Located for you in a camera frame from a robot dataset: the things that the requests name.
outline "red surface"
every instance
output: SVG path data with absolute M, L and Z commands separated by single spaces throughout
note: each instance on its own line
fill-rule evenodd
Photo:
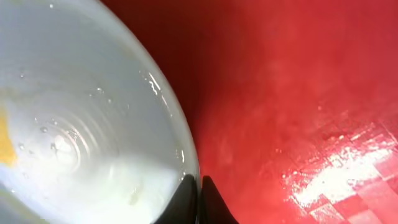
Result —
M 398 3 L 106 0 L 240 223 L 397 223 Z

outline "white bowl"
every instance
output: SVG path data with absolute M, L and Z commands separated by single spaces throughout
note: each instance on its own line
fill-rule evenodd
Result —
M 0 1 L 0 107 L 2 223 L 149 223 L 200 177 L 169 84 L 97 1 Z

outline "checkered pattern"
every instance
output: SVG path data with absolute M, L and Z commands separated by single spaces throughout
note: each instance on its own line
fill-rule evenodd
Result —
M 304 214 L 300 223 L 398 223 L 398 150 L 394 135 L 388 131 L 392 125 L 373 121 L 366 126 L 355 126 L 354 131 L 351 131 L 348 127 L 353 127 L 354 122 L 345 122 L 350 124 L 324 126 L 319 131 L 321 134 L 312 140 L 310 147 L 317 148 L 313 149 L 313 153 L 307 151 L 310 155 L 290 155 L 300 173 L 297 174 L 298 177 L 290 175 L 290 181 L 286 184 L 292 186 L 293 193 L 303 189 L 304 185 L 309 191 L 309 196 L 293 194 L 295 203 L 300 205 Z M 383 150 L 390 154 L 382 155 Z M 342 182 L 338 175 L 330 174 L 331 179 L 325 180 L 325 187 L 333 182 L 336 184 L 331 190 L 320 189 L 320 195 L 317 195 L 317 189 L 309 187 L 319 172 L 327 167 L 344 167 L 353 153 L 357 157 L 373 153 L 375 159 L 366 161 L 366 167 L 361 167 L 358 171 L 359 176 L 368 176 L 360 181 L 353 179 Z M 308 162 L 308 157 L 316 157 L 318 160 Z M 317 195 L 316 198 L 311 198 L 312 192 Z M 303 203 L 306 198 L 311 199 L 310 202 Z

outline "yellow object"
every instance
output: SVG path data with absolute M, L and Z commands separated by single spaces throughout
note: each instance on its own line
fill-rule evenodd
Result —
M 0 108 L 0 162 L 12 166 L 16 159 L 17 154 L 8 135 L 7 113 Z

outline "red table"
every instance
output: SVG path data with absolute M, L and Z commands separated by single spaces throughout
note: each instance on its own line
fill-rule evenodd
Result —
M 240 223 L 397 223 L 398 3 L 104 0 Z

